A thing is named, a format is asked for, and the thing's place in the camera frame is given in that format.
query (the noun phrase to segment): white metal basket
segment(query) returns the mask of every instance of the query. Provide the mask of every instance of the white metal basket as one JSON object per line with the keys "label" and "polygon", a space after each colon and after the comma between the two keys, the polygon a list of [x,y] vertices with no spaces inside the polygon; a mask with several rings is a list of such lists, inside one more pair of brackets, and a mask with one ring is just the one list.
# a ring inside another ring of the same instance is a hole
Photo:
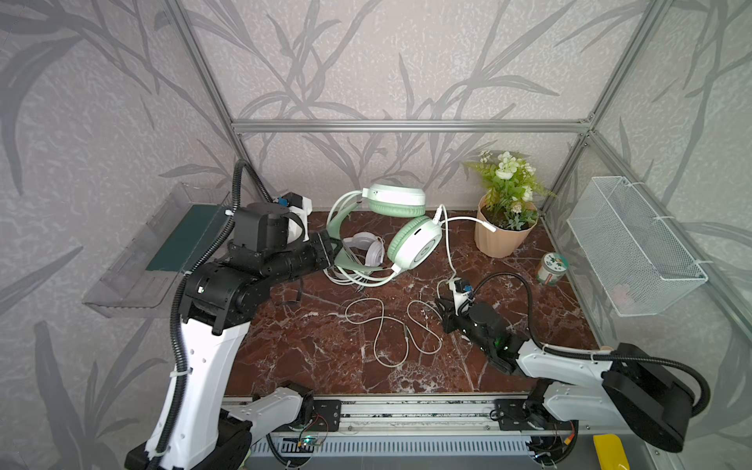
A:
{"label": "white metal basket", "polygon": [[594,177],[567,223],[621,317],[658,314],[708,280],[624,177]]}

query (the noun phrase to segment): soil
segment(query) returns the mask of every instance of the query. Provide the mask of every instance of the soil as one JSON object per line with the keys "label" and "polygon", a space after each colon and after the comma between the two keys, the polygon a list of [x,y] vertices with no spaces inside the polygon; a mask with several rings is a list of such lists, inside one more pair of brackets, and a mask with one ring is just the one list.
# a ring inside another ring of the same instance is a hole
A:
{"label": "soil", "polygon": [[[502,230],[509,230],[509,229],[504,228],[504,226],[507,224],[507,219],[503,213],[500,213],[498,216],[492,215],[491,212],[488,210],[488,208],[481,208],[481,214],[483,214],[483,217],[486,217],[486,220],[491,222],[493,225],[499,227]],[[530,228],[530,224],[525,222],[519,231],[524,232],[525,230],[529,228]]]}

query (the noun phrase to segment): tin can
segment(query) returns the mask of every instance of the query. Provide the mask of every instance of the tin can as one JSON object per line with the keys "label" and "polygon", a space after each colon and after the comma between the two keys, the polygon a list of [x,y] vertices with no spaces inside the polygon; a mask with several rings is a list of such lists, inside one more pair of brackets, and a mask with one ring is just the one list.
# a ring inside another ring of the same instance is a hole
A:
{"label": "tin can", "polygon": [[538,264],[535,276],[544,286],[553,286],[564,277],[567,269],[569,269],[569,263],[564,256],[558,253],[546,253]]}

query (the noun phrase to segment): green board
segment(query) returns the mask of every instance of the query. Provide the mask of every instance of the green board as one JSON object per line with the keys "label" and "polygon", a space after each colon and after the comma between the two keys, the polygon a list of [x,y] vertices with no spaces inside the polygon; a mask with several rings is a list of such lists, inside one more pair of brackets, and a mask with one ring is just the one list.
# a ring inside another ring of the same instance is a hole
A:
{"label": "green board", "polygon": [[227,216],[218,205],[194,204],[146,267],[147,271],[180,271],[211,246]]}

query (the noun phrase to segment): wallpaper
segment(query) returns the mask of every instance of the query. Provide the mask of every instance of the wallpaper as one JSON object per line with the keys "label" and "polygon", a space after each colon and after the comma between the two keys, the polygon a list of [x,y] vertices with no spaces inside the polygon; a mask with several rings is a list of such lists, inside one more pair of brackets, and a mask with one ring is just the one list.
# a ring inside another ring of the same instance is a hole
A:
{"label": "wallpaper", "polygon": [[[235,120],[575,120],[596,103],[647,0],[183,3]],[[463,160],[483,149],[519,150],[553,175],[574,140],[455,133],[242,137],[272,187],[301,185],[294,187],[322,208],[378,178],[424,188],[429,205],[473,208],[482,191],[475,179],[468,185],[459,170]],[[331,183],[315,185],[321,178]]]}
{"label": "wallpaper", "polygon": [[122,468],[162,407],[167,320],[81,299],[178,181],[232,168],[163,17],[151,0],[0,2],[0,468]]}
{"label": "wallpaper", "polygon": [[[598,131],[750,298],[752,2],[674,2]],[[592,176],[586,150],[547,221],[571,265],[596,337],[691,364],[713,389],[679,455],[687,470],[741,470],[752,457],[752,348],[709,295],[694,290],[661,314],[618,317],[566,219]]]}

